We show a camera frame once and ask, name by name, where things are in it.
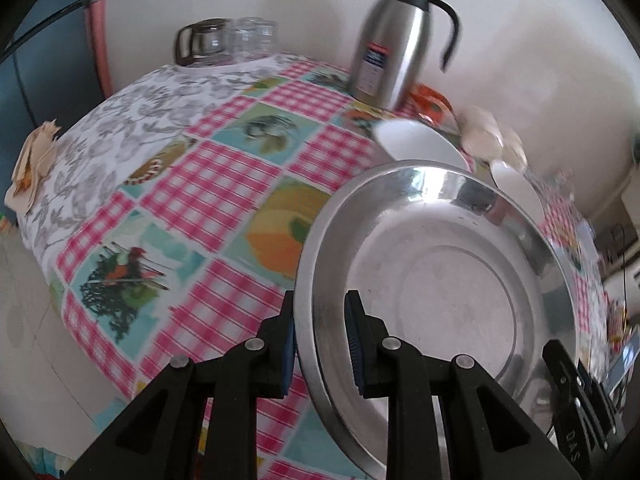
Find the metal plate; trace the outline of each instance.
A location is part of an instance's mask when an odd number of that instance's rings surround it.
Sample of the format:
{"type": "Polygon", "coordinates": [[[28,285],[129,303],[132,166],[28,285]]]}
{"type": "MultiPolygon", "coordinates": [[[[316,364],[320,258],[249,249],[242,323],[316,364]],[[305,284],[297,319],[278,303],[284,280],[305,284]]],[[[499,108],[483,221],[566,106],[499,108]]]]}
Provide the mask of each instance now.
{"type": "Polygon", "coordinates": [[[475,357],[549,429],[542,347],[557,338],[576,358],[572,300],[552,248],[503,193],[450,166],[393,162],[339,189],[306,238],[294,294],[300,365],[334,440],[383,479],[387,408],[353,381],[343,314],[352,288],[391,335],[437,358],[475,357]]]}

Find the brown mug handle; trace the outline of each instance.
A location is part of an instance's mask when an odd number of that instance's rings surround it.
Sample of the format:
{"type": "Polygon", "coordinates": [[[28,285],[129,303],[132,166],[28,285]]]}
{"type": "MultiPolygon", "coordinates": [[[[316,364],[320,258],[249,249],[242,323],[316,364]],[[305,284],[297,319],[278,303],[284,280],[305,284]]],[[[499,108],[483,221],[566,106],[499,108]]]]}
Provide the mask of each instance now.
{"type": "Polygon", "coordinates": [[[181,28],[178,31],[178,34],[175,35],[174,61],[180,66],[189,66],[191,63],[193,63],[193,24],[181,28]],[[186,56],[183,56],[182,49],[180,48],[180,38],[182,37],[182,33],[187,29],[191,31],[189,38],[189,53],[186,56]]]}

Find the triangular cutout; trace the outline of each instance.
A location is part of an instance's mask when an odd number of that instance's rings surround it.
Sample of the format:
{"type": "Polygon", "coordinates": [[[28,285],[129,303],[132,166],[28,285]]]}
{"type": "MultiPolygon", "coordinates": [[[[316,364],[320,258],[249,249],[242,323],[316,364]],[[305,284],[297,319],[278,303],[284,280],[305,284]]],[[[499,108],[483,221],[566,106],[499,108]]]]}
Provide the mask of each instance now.
{"type": "Polygon", "coordinates": [[[486,386],[480,386],[476,393],[484,412],[491,436],[491,442],[498,453],[529,443],[530,435],[511,415],[511,412],[486,386]]]}
{"type": "Polygon", "coordinates": [[[116,446],[140,455],[146,455],[151,451],[168,396],[167,390],[156,393],[136,418],[118,435],[116,446]]]}

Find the label on thermos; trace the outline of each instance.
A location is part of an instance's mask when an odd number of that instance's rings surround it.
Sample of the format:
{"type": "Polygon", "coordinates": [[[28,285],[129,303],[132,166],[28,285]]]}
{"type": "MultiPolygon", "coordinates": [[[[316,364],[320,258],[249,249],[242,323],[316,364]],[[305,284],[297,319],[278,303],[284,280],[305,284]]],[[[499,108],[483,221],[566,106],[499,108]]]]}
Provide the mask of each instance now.
{"type": "Polygon", "coordinates": [[[356,81],[358,90],[369,95],[378,91],[388,56],[388,48],[371,42],[367,45],[356,81]]]}

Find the white wall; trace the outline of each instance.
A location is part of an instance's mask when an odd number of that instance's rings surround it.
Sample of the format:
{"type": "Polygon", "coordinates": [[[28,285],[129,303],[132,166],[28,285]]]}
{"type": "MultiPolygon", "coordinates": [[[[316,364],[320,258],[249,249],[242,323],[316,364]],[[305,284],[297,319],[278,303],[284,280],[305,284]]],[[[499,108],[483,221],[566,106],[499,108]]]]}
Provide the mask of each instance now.
{"type": "MultiPolygon", "coordinates": [[[[172,61],[175,32],[217,16],[280,23],[284,49],[349,66],[375,0],[106,0],[116,89],[172,61]]],[[[438,69],[449,19],[433,10],[420,80],[454,106],[478,104],[520,134],[532,167],[574,171],[578,205],[597,207],[630,161],[640,60],[600,0],[446,0],[462,20],[447,73],[438,69]]]]}

